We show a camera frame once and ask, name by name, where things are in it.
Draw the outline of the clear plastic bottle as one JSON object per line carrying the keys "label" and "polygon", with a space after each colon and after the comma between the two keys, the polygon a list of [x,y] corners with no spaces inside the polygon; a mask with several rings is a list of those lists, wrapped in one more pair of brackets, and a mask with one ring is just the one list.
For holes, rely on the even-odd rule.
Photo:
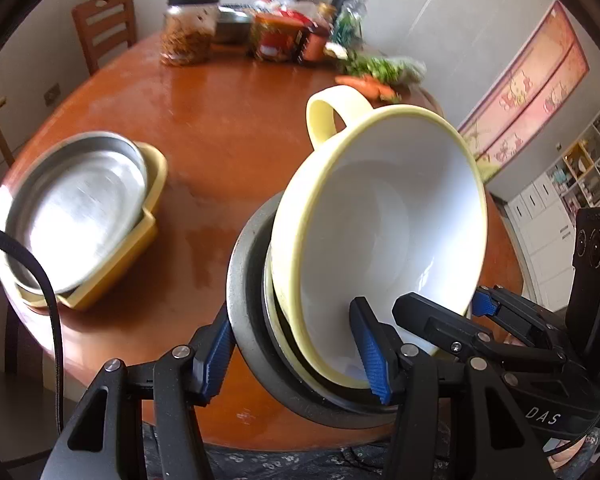
{"label": "clear plastic bottle", "polygon": [[363,21],[367,0],[346,0],[338,13],[330,41],[340,47],[356,50],[363,43]]}

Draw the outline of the yellow rectangular dish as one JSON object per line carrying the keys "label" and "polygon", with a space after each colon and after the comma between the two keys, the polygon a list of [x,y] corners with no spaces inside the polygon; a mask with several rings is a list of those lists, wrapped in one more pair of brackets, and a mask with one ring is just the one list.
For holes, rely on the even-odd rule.
{"label": "yellow rectangular dish", "polygon": [[105,295],[106,291],[122,278],[156,236],[155,210],[166,184],[168,163],[166,156],[158,148],[144,142],[133,143],[140,149],[148,173],[148,187],[140,211],[140,221],[91,278],[70,292],[54,291],[57,301],[70,309],[85,310],[99,300],[102,295]]}

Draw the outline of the rear carrot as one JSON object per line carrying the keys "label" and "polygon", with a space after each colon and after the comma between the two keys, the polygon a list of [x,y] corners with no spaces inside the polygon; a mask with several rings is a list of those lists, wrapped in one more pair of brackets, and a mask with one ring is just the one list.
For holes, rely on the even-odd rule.
{"label": "rear carrot", "polygon": [[365,75],[363,79],[367,84],[367,97],[372,101],[391,104],[401,102],[400,94],[388,84],[383,84],[381,81],[370,75]]}

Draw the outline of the bag of green vegetables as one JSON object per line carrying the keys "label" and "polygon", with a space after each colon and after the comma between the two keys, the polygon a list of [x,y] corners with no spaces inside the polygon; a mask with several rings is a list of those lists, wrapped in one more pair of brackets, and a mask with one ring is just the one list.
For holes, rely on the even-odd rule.
{"label": "bag of green vegetables", "polygon": [[426,65],[414,58],[387,58],[382,55],[346,51],[339,53],[337,60],[344,74],[358,78],[370,76],[389,86],[420,84],[427,73]]}

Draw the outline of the white shelf cabinet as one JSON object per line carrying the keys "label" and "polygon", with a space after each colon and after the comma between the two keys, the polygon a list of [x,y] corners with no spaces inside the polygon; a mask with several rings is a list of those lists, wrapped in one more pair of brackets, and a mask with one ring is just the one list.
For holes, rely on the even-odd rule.
{"label": "white shelf cabinet", "polygon": [[568,304],[579,209],[600,206],[600,111],[552,166],[505,205],[530,275],[534,300]]}

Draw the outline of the red-lid sauce jar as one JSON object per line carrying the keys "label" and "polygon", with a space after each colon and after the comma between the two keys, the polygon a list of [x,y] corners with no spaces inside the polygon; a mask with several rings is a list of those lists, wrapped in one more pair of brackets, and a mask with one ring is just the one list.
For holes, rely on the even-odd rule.
{"label": "red-lid sauce jar", "polygon": [[292,61],[306,26],[288,16],[257,13],[249,35],[249,53],[261,61]]}

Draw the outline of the carrot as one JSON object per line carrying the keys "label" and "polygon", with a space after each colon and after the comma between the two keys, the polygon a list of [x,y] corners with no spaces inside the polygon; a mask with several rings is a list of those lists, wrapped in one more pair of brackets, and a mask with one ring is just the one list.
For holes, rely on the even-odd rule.
{"label": "carrot", "polygon": [[363,79],[367,84],[367,97],[372,101],[391,104],[401,102],[400,94],[388,84],[383,84],[381,81],[370,75],[365,75]]}
{"label": "carrot", "polygon": [[368,100],[377,101],[380,97],[380,84],[374,78],[339,75],[335,77],[335,82],[353,88]]}

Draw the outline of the black-lid pickle jar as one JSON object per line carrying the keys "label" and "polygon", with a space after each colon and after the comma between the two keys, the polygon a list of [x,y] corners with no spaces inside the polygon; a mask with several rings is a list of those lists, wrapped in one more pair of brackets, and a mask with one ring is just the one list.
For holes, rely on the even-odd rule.
{"label": "black-lid pickle jar", "polygon": [[206,62],[211,53],[220,0],[166,0],[161,33],[161,62],[189,66]]}

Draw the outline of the dark sauce bottle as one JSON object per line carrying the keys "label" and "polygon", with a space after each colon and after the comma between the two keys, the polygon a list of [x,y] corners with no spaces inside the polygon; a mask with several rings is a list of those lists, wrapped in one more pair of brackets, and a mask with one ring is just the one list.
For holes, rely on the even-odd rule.
{"label": "dark sauce bottle", "polygon": [[303,65],[321,64],[325,59],[325,46],[332,33],[332,20],[336,8],[328,3],[317,6],[316,19],[303,33],[297,60]]}

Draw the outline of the wooden chair back left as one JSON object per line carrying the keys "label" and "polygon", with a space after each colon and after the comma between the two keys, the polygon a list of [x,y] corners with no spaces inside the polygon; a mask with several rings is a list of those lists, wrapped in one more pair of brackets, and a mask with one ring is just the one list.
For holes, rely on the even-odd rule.
{"label": "wooden chair back left", "polygon": [[91,76],[109,52],[137,43],[134,0],[88,0],[75,6],[71,15]]}

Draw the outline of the round steel plate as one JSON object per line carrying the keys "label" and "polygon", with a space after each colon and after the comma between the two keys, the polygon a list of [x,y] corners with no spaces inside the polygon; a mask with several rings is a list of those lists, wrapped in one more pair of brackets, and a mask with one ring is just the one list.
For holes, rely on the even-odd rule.
{"label": "round steel plate", "polygon": [[38,260],[55,292],[91,278],[140,221],[148,173],[120,134],[77,134],[47,151],[12,198],[5,232]]}

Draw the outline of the cream yellow handled bowl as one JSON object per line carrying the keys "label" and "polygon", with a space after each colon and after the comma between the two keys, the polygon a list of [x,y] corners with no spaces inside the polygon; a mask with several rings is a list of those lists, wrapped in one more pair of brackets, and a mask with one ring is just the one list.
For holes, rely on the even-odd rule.
{"label": "cream yellow handled bowl", "polygon": [[486,253],[486,191],[460,134],[426,108],[373,107],[335,86],[309,98],[306,128],[312,153],[273,223],[275,295],[312,370],[364,389],[351,300],[384,323],[408,292],[464,314]]}

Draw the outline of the steel lidded bowl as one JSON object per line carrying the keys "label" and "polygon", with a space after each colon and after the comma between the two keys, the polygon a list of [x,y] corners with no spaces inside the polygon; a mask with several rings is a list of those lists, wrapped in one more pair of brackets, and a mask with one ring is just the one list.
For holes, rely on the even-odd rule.
{"label": "steel lidded bowl", "polygon": [[215,44],[245,44],[250,35],[253,8],[240,4],[221,4],[213,42]]}

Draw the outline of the low wall socket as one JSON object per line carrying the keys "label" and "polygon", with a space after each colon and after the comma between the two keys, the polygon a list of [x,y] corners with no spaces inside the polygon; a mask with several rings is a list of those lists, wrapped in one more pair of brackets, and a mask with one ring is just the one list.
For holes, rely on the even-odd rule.
{"label": "low wall socket", "polygon": [[60,84],[56,82],[48,90],[45,91],[43,99],[46,107],[54,107],[57,105],[61,96]]}

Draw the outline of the red white snack bag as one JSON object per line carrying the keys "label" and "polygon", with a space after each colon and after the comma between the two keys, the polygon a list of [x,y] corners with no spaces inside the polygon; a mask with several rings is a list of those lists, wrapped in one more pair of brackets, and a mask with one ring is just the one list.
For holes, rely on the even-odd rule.
{"label": "red white snack bag", "polygon": [[318,5],[312,1],[256,0],[252,6],[260,13],[286,16],[303,24],[316,23],[318,19]]}

